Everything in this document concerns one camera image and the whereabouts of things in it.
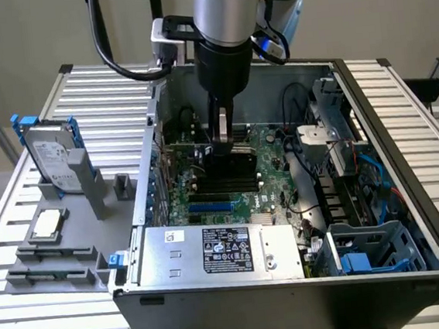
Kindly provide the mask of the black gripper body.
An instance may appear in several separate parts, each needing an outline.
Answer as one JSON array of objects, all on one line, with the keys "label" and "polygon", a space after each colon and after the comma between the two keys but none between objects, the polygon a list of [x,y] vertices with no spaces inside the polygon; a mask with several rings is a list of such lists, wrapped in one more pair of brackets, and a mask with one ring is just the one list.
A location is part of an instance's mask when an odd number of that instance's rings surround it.
[{"label": "black gripper body", "polygon": [[195,68],[200,86],[215,98],[233,99],[249,81],[252,42],[219,46],[207,40],[194,44]]}]

